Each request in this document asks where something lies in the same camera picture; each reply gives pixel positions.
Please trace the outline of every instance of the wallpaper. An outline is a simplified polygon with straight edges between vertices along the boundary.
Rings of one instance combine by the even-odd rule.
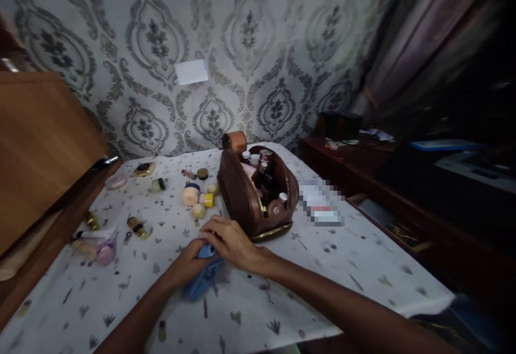
[[[296,149],[344,111],[389,0],[1,0],[30,58],[58,71],[124,158],[220,146]],[[205,59],[180,86],[174,63]]]

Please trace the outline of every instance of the table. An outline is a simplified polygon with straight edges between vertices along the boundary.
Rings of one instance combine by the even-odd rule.
[[[277,152],[298,180],[320,179],[306,164],[276,143],[260,143]],[[158,156],[124,162],[128,174],[139,163],[155,162],[151,177],[130,178],[117,191],[103,191],[92,204],[100,223],[118,229],[116,258],[106,267],[86,263],[64,248],[0,335],[0,352],[77,354],[93,352],[171,264],[199,226],[181,204],[187,181],[180,171],[206,167],[214,182],[221,151]],[[149,191],[151,179],[168,178],[162,193]],[[206,217],[226,213],[219,195]],[[336,205],[345,226],[314,227],[301,206],[291,232],[266,243],[274,253],[368,296],[407,317],[445,309],[453,294],[420,264],[343,200]],[[123,244],[129,214],[145,221],[147,240]],[[215,285],[196,302],[176,293],[148,342],[150,353],[233,353],[272,349],[341,331],[295,294],[263,277],[226,264]]]

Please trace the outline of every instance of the person's left hand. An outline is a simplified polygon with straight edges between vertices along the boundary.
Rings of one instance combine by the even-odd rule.
[[[188,284],[204,268],[218,258],[218,256],[207,259],[197,258],[200,249],[206,243],[206,239],[194,239],[190,241],[190,244],[188,244],[165,272],[164,276],[167,277],[167,286],[179,288]]]

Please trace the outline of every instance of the hand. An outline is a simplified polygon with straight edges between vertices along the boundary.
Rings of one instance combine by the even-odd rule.
[[[271,255],[265,247],[257,247],[236,221],[214,215],[201,228],[204,237],[224,259],[245,271],[259,273]]]
[[[200,249],[206,243],[206,239],[190,241],[190,244],[181,252],[165,273],[167,286],[173,289],[183,287],[191,282],[208,264],[218,258],[218,256],[207,259],[197,258]]]

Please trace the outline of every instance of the cosmetic bag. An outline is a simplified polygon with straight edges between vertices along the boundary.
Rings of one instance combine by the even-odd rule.
[[[272,240],[287,233],[292,227],[292,215],[299,200],[299,185],[294,174],[269,148],[253,146],[249,149],[251,154],[258,154],[266,148],[272,151],[270,173],[281,191],[288,196],[284,205],[275,199],[265,207],[254,182],[241,165],[241,154],[247,147],[244,133],[226,133],[222,142],[223,150],[217,180],[231,219],[237,221],[247,236],[256,243]]]

